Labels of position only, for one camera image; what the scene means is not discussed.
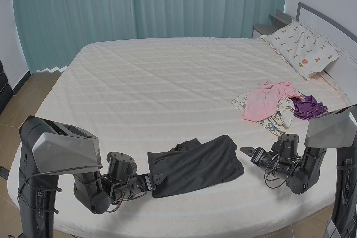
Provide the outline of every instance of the black pants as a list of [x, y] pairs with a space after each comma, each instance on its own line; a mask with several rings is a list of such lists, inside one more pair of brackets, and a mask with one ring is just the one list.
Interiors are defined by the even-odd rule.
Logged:
[[166, 174], [152, 196], [173, 196], [238, 178], [244, 168], [236, 149], [232, 139], [223, 135], [204, 144], [193, 139], [168, 152], [147, 153], [151, 174]]

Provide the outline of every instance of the tiled floor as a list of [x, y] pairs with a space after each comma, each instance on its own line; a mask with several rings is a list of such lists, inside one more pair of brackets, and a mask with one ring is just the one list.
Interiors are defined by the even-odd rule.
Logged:
[[[14, 96], [0, 115], [0, 165], [11, 168], [20, 144], [19, 127], [28, 115], [35, 115], [37, 109], [60, 76], [60, 72], [42, 72], [32, 75]], [[256, 238], [322, 238], [328, 217], [329, 206], [288, 227]], [[17, 237], [21, 233], [20, 213], [7, 194], [7, 184], [0, 177], [0, 238], [9, 234]], [[55, 231], [55, 238], [69, 238], [65, 233]]]

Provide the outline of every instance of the pillow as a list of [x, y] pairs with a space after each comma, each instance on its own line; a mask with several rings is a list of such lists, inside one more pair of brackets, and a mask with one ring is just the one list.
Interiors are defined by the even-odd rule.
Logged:
[[339, 57], [327, 39], [314, 35], [294, 19], [291, 24], [261, 38], [307, 80]]

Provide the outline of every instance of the purple clothing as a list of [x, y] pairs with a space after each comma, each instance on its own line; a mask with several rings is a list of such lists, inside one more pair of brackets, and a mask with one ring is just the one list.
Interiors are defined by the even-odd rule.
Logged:
[[312, 95], [303, 96], [305, 102], [300, 101], [297, 98], [291, 98], [295, 107], [294, 116], [300, 119], [310, 120], [327, 112], [327, 107], [324, 106], [322, 102], [318, 103]]

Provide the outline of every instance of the robotic arm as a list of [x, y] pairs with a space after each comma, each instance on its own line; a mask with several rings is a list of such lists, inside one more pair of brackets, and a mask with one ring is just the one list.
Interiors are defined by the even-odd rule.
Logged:
[[[99, 141], [81, 128], [29, 116], [20, 127], [19, 238], [52, 238], [54, 208], [60, 174], [73, 174], [74, 195], [92, 213], [116, 211], [122, 201], [140, 198], [166, 176], [137, 175], [134, 159], [107, 154], [108, 173], [101, 175]], [[110, 205], [114, 210], [108, 211]]]
[[320, 177], [326, 148], [337, 148], [337, 183], [332, 217], [325, 238], [356, 237], [357, 191], [357, 105], [311, 119], [305, 139], [305, 151], [297, 155], [299, 136], [285, 134], [266, 152], [263, 148], [241, 147], [251, 162], [265, 169], [267, 181], [283, 179], [293, 193], [302, 194]]

